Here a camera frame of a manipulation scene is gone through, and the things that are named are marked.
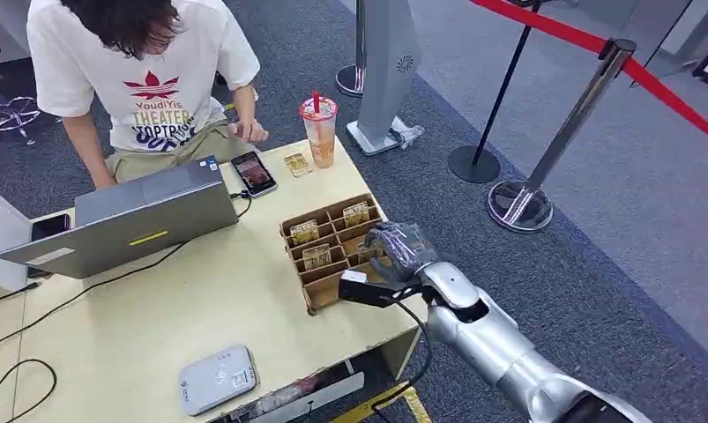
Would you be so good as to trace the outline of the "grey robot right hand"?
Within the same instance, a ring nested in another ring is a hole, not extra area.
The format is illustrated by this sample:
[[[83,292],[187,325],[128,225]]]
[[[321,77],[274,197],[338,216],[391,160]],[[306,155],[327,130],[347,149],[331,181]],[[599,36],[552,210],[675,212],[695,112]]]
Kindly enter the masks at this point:
[[[378,222],[363,242],[366,248],[376,244],[383,248],[391,264],[382,264],[375,258],[370,259],[369,263],[388,282],[409,282],[421,268],[440,260],[431,241],[414,223]]]

